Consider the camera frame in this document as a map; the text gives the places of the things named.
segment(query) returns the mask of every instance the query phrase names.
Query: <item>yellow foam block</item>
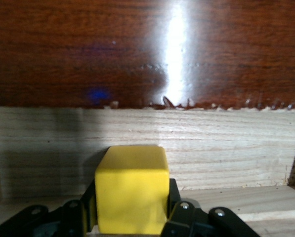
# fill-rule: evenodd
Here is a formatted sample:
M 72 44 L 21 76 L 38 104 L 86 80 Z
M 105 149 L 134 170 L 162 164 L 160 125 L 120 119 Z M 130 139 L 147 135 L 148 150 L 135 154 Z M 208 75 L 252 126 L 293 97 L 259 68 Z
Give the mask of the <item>yellow foam block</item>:
M 102 234 L 159 235 L 167 220 L 169 169 L 163 148 L 110 147 L 95 172 Z

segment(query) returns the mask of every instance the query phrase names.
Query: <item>reddish-brown wood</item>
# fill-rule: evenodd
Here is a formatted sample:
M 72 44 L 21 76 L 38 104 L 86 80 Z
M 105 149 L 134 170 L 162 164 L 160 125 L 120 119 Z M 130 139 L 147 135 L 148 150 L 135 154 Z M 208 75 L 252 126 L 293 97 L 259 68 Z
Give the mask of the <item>reddish-brown wood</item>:
M 110 104 L 295 108 L 295 1 L 0 0 L 0 105 Z

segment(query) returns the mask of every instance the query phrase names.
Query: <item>block top face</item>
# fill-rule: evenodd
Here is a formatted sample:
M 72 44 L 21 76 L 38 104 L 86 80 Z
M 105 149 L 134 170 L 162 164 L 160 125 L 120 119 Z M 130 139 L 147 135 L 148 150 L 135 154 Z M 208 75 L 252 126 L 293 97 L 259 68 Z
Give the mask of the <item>block top face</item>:
M 112 146 L 100 162 L 97 171 L 119 170 L 166 170 L 165 150 L 157 146 Z

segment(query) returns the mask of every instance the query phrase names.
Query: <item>dark brown wooden surface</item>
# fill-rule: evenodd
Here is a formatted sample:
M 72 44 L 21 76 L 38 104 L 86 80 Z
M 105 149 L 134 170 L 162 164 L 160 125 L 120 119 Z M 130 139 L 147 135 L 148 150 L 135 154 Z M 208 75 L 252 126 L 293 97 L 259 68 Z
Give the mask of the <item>dark brown wooden surface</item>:
M 0 105 L 295 109 L 295 1 L 0 0 Z

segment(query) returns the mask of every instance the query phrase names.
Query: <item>yellow cube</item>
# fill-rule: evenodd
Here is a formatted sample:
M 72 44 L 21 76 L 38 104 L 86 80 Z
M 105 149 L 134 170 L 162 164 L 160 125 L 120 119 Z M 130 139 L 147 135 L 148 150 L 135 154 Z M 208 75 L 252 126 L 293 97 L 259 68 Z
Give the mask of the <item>yellow cube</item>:
M 169 195 L 164 149 L 110 147 L 95 171 L 95 189 L 102 234 L 159 235 Z

